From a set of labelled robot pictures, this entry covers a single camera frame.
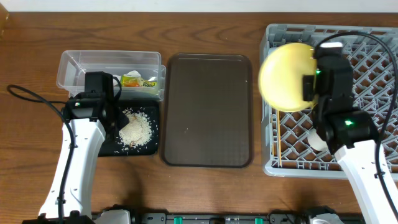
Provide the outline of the yellow plate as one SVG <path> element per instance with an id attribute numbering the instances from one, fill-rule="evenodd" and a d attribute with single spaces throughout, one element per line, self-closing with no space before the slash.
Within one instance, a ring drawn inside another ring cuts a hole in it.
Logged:
<path id="1" fill-rule="evenodd" d="M 301 111 L 314 105 L 314 100 L 303 99 L 303 77 L 314 77 L 317 67 L 313 52 L 310 45 L 290 43 L 267 56 L 259 70 L 259 91 L 267 104 L 282 112 Z"/>

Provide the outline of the pile of white rice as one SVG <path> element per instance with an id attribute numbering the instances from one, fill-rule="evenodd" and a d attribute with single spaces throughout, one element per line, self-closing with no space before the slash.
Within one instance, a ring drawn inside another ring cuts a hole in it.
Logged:
<path id="1" fill-rule="evenodd" d="M 123 115 L 128 119 L 128 124 L 118 132 L 117 145 L 121 146 L 121 151 L 141 152 L 149 148 L 154 133 L 151 128 L 149 116 L 144 112 L 133 112 L 131 108 L 123 110 Z"/>

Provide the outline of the green orange snack wrapper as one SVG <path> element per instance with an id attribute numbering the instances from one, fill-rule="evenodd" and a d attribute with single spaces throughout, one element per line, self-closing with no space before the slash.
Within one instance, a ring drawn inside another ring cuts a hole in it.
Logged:
<path id="1" fill-rule="evenodd" d="M 145 80 L 142 77 L 123 75 L 121 77 L 121 84 L 124 87 L 138 88 L 138 87 L 155 87 L 157 82 Z"/>

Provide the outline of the wooden chopstick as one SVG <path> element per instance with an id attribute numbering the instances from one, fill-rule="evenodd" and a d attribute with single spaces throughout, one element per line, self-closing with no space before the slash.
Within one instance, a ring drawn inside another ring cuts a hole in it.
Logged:
<path id="1" fill-rule="evenodd" d="M 278 147 L 278 160 L 279 167 L 282 166 L 282 148 L 281 148 L 281 131 L 280 131 L 280 111 L 276 110 L 277 115 L 277 147 Z"/>

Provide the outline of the small light green cup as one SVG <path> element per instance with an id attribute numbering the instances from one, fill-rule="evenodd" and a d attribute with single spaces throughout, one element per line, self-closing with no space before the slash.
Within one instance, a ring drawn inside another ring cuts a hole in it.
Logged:
<path id="1" fill-rule="evenodd" d="M 309 131 L 307 141 L 309 145 L 316 151 L 322 152 L 328 150 L 327 143 L 321 139 L 321 137 L 317 134 L 317 130 L 315 128 Z"/>

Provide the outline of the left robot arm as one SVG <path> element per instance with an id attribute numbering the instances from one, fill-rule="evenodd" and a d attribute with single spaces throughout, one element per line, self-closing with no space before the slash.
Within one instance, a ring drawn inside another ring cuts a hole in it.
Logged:
<path id="1" fill-rule="evenodd" d="M 23 223 L 94 223 L 91 195 L 96 162 L 119 118 L 110 96 L 71 98 L 62 109 L 63 142 L 50 192 L 35 219 Z"/>

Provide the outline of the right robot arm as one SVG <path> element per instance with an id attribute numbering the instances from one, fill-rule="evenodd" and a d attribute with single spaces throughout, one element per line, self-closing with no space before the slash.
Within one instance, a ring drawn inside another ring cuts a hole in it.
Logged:
<path id="1" fill-rule="evenodd" d="M 369 113 L 353 105 L 347 79 L 302 79 L 303 98 L 313 101 L 308 143 L 328 151 L 346 174 L 366 223 L 397 223 L 397 186 L 386 166 L 378 131 Z"/>

